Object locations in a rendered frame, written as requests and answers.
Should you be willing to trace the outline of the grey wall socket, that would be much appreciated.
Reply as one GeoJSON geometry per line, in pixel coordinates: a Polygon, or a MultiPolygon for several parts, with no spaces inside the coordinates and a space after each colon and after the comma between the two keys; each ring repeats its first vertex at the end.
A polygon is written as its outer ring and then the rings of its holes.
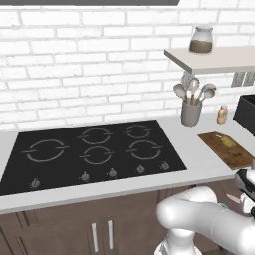
{"type": "Polygon", "coordinates": [[[244,87],[252,86],[255,82],[255,72],[247,72],[243,83],[244,87]]]}
{"type": "Polygon", "coordinates": [[[245,73],[244,72],[236,72],[234,74],[233,80],[232,80],[232,87],[241,87],[243,80],[244,80],[245,73]]]}

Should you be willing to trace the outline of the brown cupboard door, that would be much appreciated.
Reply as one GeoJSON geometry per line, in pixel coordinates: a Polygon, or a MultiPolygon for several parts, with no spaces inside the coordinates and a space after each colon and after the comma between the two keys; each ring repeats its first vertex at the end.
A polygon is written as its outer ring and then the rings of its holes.
{"type": "Polygon", "coordinates": [[[26,226],[22,238],[28,255],[103,255],[98,217],[86,212],[72,211],[65,215],[55,212],[42,218],[36,210],[23,213],[26,226]],[[94,250],[92,223],[97,223],[99,251],[94,250]]]}
{"type": "Polygon", "coordinates": [[[105,255],[153,255],[157,246],[157,192],[108,198],[103,209],[105,255]],[[109,248],[108,220],[114,225],[114,248],[109,248]]]}
{"type": "Polygon", "coordinates": [[[19,237],[20,230],[15,214],[0,215],[0,255],[27,255],[19,237]]]}

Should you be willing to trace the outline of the brown wooden cutting board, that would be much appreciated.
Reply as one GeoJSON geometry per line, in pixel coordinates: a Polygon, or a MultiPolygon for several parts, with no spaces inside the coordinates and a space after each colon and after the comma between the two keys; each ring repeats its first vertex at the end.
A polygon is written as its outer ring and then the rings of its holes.
{"type": "Polygon", "coordinates": [[[221,142],[221,138],[226,135],[220,132],[202,133],[199,137],[222,159],[232,170],[249,167],[255,157],[244,149],[237,141],[236,147],[229,148],[221,142]]]}

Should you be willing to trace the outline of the glass jar with brown contents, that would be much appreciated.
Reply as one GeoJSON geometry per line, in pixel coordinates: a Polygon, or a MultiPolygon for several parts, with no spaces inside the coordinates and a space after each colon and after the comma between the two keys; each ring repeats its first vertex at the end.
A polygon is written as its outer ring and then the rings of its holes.
{"type": "Polygon", "coordinates": [[[196,26],[189,44],[189,51],[195,54],[209,54],[213,48],[213,28],[211,26],[196,26]]]}

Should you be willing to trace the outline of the grey slotted spatula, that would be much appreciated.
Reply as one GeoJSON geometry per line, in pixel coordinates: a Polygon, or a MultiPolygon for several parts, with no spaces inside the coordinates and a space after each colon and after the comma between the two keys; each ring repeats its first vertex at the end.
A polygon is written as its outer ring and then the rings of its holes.
{"type": "Polygon", "coordinates": [[[188,72],[184,72],[183,76],[181,78],[181,83],[182,85],[187,88],[190,81],[192,80],[193,76],[191,74],[189,74],[188,72]]]}

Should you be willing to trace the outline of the white wall shelf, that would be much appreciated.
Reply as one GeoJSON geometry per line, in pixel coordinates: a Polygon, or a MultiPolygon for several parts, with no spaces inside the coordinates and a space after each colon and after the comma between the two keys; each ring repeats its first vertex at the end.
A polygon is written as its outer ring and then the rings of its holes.
{"type": "Polygon", "coordinates": [[[255,71],[255,46],[215,47],[208,55],[168,49],[164,55],[192,75],[255,71]]]}

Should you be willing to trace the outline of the orange bottle with white cap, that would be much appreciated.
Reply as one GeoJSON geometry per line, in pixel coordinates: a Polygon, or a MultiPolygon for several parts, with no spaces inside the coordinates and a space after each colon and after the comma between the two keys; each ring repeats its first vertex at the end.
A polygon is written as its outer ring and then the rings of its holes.
{"type": "Polygon", "coordinates": [[[218,111],[218,116],[217,116],[217,122],[220,125],[223,125],[227,121],[227,116],[228,116],[228,108],[223,105],[220,107],[220,110],[218,111]]]}

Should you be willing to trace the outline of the yellow-brown potato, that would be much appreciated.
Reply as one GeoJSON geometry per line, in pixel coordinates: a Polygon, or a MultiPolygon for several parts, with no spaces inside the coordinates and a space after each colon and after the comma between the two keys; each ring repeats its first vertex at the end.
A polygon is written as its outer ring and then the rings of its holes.
{"type": "Polygon", "coordinates": [[[233,147],[236,147],[237,146],[237,143],[230,137],[230,136],[227,136],[227,135],[224,135],[222,138],[221,138],[221,142],[229,147],[229,148],[233,148],[233,147]]]}

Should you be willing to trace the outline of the black hob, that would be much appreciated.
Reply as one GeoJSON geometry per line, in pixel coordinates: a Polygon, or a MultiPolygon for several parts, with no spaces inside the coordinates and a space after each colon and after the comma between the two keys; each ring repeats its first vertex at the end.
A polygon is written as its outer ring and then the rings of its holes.
{"type": "Polygon", "coordinates": [[[0,196],[185,169],[156,120],[27,131],[16,138],[0,179],[0,196]],[[161,168],[163,161],[169,170],[161,168]],[[136,172],[139,165],[144,174],[136,172]],[[108,176],[112,168],[115,178],[108,176]],[[84,172],[90,176],[88,182],[80,180],[84,172]],[[35,178],[40,185],[33,189],[35,178]]]}

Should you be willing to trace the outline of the grey skimmer spoon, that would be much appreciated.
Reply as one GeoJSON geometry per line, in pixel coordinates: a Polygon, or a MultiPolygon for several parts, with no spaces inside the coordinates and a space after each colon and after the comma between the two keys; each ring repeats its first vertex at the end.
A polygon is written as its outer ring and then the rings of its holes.
{"type": "Polygon", "coordinates": [[[188,89],[191,91],[191,98],[190,98],[190,103],[193,104],[194,101],[194,94],[196,90],[199,88],[199,79],[198,78],[193,78],[190,83],[188,89]]]}

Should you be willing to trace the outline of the black countertop appliance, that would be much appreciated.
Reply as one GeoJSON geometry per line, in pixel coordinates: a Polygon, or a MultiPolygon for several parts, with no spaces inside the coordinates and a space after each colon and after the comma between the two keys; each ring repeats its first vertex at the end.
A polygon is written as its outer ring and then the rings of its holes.
{"type": "Polygon", "coordinates": [[[255,136],[255,94],[239,98],[233,118],[255,136]]]}

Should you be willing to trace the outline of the grey extractor hood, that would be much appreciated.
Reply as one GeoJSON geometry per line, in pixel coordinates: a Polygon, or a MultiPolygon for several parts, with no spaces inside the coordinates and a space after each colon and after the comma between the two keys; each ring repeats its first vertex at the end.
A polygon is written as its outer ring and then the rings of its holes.
{"type": "Polygon", "coordinates": [[[0,5],[177,6],[180,0],[0,0],[0,5]]]}

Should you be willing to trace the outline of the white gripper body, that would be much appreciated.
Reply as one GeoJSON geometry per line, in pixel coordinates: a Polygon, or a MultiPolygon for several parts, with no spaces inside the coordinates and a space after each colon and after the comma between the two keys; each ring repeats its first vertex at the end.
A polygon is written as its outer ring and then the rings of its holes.
{"type": "Polygon", "coordinates": [[[241,201],[242,211],[245,214],[250,214],[251,213],[251,209],[253,207],[255,207],[255,202],[250,197],[248,197],[245,193],[243,193],[241,195],[240,201],[241,201]]]}

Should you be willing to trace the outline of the grey utensil pot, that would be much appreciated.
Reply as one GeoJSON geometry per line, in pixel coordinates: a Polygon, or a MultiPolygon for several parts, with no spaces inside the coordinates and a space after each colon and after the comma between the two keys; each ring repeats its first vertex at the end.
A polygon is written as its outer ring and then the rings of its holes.
{"type": "Polygon", "coordinates": [[[192,105],[190,100],[182,103],[181,123],[186,127],[195,127],[199,121],[202,110],[202,102],[192,105]]]}

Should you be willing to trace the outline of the grey ladle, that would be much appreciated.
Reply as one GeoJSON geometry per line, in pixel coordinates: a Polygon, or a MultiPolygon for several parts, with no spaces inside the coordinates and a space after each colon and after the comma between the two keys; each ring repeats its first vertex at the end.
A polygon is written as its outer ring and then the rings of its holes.
{"type": "Polygon", "coordinates": [[[216,86],[213,84],[206,84],[200,91],[198,98],[196,99],[196,104],[204,101],[205,99],[210,99],[215,95],[216,86]]]}

